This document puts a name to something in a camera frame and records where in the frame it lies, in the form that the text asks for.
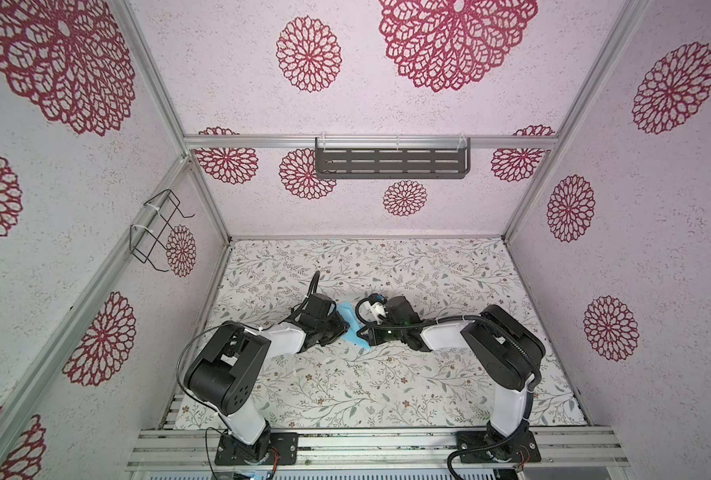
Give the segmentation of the light blue square paper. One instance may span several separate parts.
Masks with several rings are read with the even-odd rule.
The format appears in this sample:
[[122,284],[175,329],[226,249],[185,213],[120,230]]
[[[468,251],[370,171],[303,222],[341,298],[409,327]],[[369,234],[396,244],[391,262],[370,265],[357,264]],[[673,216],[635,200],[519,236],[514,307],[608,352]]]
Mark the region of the light blue square paper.
[[361,339],[361,337],[357,336],[357,332],[359,332],[359,330],[363,328],[363,324],[361,324],[361,321],[357,319],[353,304],[351,304],[351,302],[339,303],[337,305],[337,312],[343,317],[343,320],[345,320],[345,322],[347,322],[348,324],[348,330],[342,336],[342,339],[347,342],[353,343],[359,348],[371,350],[371,346],[369,346],[369,343]]

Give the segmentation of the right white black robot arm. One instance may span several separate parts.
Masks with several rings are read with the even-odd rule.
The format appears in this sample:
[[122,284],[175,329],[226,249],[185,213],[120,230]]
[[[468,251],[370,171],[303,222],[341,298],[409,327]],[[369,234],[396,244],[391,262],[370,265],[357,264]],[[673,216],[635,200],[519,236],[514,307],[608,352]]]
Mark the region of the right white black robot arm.
[[463,349],[473,353],[495,383],[487,422],[489,442],[497,448],[511,448],[529,428],[545,345],[501,306],[491,304],[477,315],[413,324],[367,322],[357,337],[371,346],[399,341],[421,352]]

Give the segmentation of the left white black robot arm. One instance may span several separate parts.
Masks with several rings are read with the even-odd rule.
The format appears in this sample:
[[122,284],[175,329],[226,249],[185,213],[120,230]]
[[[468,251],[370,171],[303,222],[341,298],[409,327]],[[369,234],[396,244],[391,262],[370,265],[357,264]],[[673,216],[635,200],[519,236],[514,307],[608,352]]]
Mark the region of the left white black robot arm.
[[344,336],[349,323],[337,311],[318,319],[283,321],[264,330],[227,321],[186,369],[181,388],[212,408],[225,423],[216,463],[260,464],[281,458],[272,444],[272,428],[252,400],[265,363],[275,357],[327,346]]

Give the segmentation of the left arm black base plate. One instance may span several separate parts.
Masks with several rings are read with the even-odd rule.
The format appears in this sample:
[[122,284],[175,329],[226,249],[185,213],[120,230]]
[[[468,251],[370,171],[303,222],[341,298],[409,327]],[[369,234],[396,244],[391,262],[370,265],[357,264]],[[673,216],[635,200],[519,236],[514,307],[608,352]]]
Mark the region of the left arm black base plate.
[[223,434],[214,459],[217,466],[288,466],[297,463],[297,433],[265,432],[254,444]]

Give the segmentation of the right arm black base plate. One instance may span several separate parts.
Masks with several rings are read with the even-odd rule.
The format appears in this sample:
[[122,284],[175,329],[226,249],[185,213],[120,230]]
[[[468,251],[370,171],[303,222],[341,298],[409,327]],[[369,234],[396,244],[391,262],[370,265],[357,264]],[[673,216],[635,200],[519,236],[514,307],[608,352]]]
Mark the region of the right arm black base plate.
[[493,446],[503,440],[505,440],[503,436],[497,433],[489,434],[483,430],[455,434],[457,449],[463,451],[461,454],[461,463],[463,464],[525,464],[539,463],[543,460],[541,452],[537,448],[537,440],[531,431],[521,432],[508,442]]

